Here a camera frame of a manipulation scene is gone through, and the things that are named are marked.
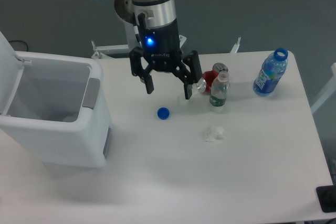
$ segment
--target black object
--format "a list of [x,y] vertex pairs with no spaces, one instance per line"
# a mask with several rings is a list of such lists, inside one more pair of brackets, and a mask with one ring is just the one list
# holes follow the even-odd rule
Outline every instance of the black object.
[[[135,47],[130,51],[132,74],[140,77],[150,94],[154,90],[150,76],[152,70],[173,73],[184,83],[185,98],[189,99],[192,95],[191,85],[199,81],[202,69],[197,51],[182,55],[177,20],[163,27],[147,28],[145,14],[140,13],[138,21],[142,48]],[[145,69],[142,67],[141,57],[148,63]]]
[[336,218],[333,218],[333,219],[330,219],[330,220],[328,220],[326,223],[324,223],[324,224],[330,224],[330,223],[332,223],[334,220],[336,220]]
[[323,212],[336,212],[336,186],[319,186],[316,193]]
[[15,39],[15,40],[9,40],[8,42],[9,42],[9,43],[14,43],[14,42],[20,42],[20,43],[23,43],[23,44],[25,44],[25,46],[26,46],[26,52],[28,52],[28,50],[29,50],[29,47],[28,47],[27,42],[25,42],[25,41],[23,41],[23,40]]
[[133,5],[138,5],[138,6],[149,6],[149,5],[159,5],[163,4],[165,2],[168,2],[169,0],[154,0],[154,1],[148,1],[148,2],[138,2],[132,0]]

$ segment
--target blue bottle label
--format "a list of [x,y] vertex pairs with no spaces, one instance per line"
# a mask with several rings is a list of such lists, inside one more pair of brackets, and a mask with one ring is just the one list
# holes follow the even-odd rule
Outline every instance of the blue bottle label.
[[255,88],[264,94],[273,92],[280,78],[276,78],[275,73],[261,69],[258,78],[255,80]]

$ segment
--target black cable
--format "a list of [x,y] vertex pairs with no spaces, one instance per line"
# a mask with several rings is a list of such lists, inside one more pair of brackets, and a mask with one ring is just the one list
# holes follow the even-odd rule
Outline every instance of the black cable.
[[333,219],[330,219],[330,220],[328,220],[326,223],[324,223],[324,224],[330,224],[330,223],[332,223],[334,220],[336,220],[336,218],[333,218]]
[[23,40],[20,40],[20,39],[15,39],[15,40],[9,40],[8,42],[9,42],[9,43],[13,43],[13,42],[21,42],[21,43],[23,43],[23,44],[25,44],[25,45],[26,45],[26,52],[28,52],[28,51],[29,51],[29,47],[28,47],[28,44],[27,44],[27,42],[25,42],[25,41],[23,41]]

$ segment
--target blue water bottle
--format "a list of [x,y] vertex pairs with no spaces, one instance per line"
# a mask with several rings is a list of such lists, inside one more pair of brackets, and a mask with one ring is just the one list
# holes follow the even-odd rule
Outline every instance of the blue water bottle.
[[266,58],[253,84],[253,89],[258,95],[265,97],[274,91],[286,71],[287,57],[288,51],[280,47]]

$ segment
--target small water bottle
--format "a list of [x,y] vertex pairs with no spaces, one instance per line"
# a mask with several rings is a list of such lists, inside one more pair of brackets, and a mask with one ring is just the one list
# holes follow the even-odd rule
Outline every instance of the small water bottle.
[[274,91],[280,78],[286,71],[287,57],[288,51],[280,47],[266,58],[253,84],[256,94],[265,97]]
[[211,85],[210,103],[212,106],[220,107],[225,104],[227,90],[229,88],[229,73],[221,71]]

